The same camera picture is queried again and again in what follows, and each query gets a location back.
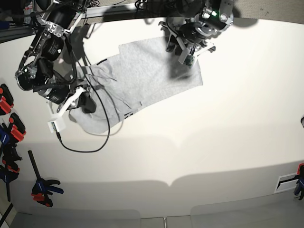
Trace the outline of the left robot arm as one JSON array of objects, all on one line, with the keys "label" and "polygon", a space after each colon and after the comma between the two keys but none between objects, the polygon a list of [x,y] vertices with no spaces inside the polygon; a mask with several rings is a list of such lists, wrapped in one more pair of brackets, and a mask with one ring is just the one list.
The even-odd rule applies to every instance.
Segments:
[{"label": "left robot arm", "polygon": [[234,20],[233,0],[176,0],[175,9],[159,23],[167,32],[166,51],[191,55],[208,46],[207,39],[227,30]]}]

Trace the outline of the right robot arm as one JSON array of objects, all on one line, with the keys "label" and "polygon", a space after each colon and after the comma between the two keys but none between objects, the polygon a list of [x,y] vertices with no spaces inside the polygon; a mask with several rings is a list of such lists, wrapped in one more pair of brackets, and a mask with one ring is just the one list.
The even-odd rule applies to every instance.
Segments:
[{"label": "right robot arm", "polygon": [[[69,35],[90,6],[89,0],[54,0],[42,16],[43,25],[28,50],[24,53],[15,73],[18,86],[33,91],[61,111],[81,108],[86,114],[96,111],[89,86],[77,83],[76,58]],[[72,66],[71,77],[63,77],[54,69],[63,48],[67,49]]]}]

